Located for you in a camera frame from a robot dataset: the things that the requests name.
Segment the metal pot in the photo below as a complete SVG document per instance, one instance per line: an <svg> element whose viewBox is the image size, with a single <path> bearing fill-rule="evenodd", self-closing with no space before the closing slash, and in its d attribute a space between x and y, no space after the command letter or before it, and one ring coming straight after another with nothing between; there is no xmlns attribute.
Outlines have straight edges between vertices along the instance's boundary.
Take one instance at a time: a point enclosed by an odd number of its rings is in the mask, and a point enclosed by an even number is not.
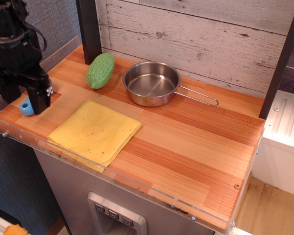
<svg viewBox="0 0 294 235"><path fill-rule="evenodd" d="M181 77L178 71L160 62L142 62L129 67L123 75L123 84L131 100L139 105L157 107L170 102L175 94L216 107L219 102L210 96L180 86ZM182 87L216 102L215 105L176 92Z"/></svg>

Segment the control panel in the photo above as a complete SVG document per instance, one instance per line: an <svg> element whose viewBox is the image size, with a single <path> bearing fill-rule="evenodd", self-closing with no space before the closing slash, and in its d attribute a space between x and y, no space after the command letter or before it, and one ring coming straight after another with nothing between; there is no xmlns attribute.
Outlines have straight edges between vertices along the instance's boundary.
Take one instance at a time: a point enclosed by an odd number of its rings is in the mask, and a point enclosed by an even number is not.
<svg viewBox="0 0 294 235"><path fill-rule="evenodd" d="M146 219L128 208L94 192L88 204L98 235L147 235Z"/></svg>

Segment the white wooden wall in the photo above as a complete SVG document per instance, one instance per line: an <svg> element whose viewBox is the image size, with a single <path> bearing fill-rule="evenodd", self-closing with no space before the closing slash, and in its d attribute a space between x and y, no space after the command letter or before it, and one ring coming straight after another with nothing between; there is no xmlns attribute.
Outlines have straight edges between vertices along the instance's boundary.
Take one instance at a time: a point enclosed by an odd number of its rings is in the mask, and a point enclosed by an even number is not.
<svg viewBox="0 0 294 235"><path fill-rule="evenodd" d="M102 51L264 98L294 0L95 0Z"/></svg>

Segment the pot handle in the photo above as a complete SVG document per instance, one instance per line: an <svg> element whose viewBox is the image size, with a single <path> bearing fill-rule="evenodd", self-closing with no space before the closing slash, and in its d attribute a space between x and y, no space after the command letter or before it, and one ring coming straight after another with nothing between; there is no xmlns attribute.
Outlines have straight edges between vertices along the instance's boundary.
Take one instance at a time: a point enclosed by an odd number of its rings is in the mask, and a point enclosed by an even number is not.
<svg viewBox="0 0 294 235"><path fill-rule="evenodd" d="M188 95L181 94L181 93L179 93L179 92L174 92L174 93L177 93L177 94L179 94L179 95L181 95L181 96L184 96L184 97L187 97L187 98L189 98L189 99L196 100L196 101L198 101L198 102L200 102L200 103L203 103L203 104L209 105L209 106L211 106L211 107L216 107L216 106L219 105L219 101L218 101L217 99L215 99L215 98L212 98L212 97L207 96L207 95L205 95L205 94L202 94L202 93L199 93L199 92L193 91L193 90L191 90L191 89L189 89L189 88L187 88L187 87L183 87L183 86L179 86L179 87L184 88L184 89L186 89L186 90L189 90L189 91L191 91L191 92L194 92L194 93L196 93L196 94L202 95L202 96L207 97L207 98L209 98L209 99L212 99L212 100L214 100L214 101L216 102L216 104L215 104L215 105L208 104L208 103L206 103L206 102L204 102L204 101L202 101L202 100L192 98L192 97L190 97L190 96L188 96Z"/></svg>

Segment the yellow cloth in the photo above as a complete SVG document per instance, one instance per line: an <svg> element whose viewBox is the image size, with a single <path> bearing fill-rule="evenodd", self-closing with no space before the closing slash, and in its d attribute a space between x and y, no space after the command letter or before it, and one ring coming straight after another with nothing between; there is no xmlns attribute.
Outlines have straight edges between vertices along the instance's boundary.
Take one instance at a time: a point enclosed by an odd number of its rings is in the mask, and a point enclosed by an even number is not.
<svg viewBox="0 0 294 235"><path fill-rule="evenodd" d="M28 232L17 224L8 226L3 235L28 235Z"/></svg>
<svg viewBox="0 0 294 235"><path fill-rule="evenodd" d="M87 100L50 135L48 140L92 162L108 166L127 144L141 123ZM73 155L83 164L103 168Z"/></svg>

